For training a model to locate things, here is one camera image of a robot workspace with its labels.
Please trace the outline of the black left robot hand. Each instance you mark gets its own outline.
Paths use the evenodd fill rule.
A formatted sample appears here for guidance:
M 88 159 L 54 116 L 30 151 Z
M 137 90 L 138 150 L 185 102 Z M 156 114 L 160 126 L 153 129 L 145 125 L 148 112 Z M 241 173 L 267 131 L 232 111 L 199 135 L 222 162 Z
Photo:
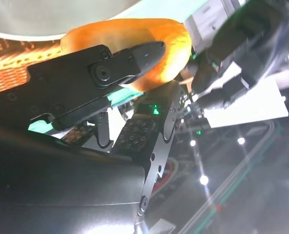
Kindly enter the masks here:
M 289 0 L 250 0 L 196 57 L 194 111 L 227 108 L 289 55 Z

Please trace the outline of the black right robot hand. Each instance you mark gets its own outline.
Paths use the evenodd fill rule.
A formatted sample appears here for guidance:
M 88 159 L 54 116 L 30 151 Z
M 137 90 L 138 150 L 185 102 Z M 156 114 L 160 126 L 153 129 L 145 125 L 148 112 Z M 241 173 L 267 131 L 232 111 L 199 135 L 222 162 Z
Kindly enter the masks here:
M 133 234 L 174 137 L 180 85 L 147 93 L 116 141 L 107 95 L 151 71 L 162 41 L 97 45 L 27 67 L 0 92 L 0 234 Z

